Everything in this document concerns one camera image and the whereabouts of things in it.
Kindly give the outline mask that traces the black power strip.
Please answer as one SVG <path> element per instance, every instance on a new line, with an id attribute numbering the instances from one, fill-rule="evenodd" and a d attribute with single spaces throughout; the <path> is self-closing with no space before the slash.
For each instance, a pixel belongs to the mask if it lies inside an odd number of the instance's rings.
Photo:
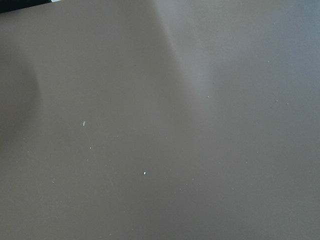
<path id="1" fill-rule="evenodd" d="M 52 2 L 53 0 L 0 0 L 0 12 L 6 13 Z"/>

